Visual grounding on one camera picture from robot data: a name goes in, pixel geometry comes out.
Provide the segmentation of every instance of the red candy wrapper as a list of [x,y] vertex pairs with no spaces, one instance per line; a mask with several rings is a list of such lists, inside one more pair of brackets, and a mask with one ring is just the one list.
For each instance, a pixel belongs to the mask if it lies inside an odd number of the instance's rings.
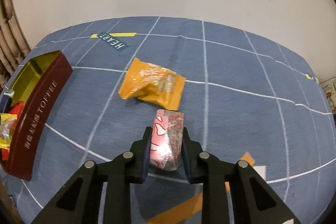
[[150,163],[174,171],[181,161],[184,113],[159,109],[153,124]]

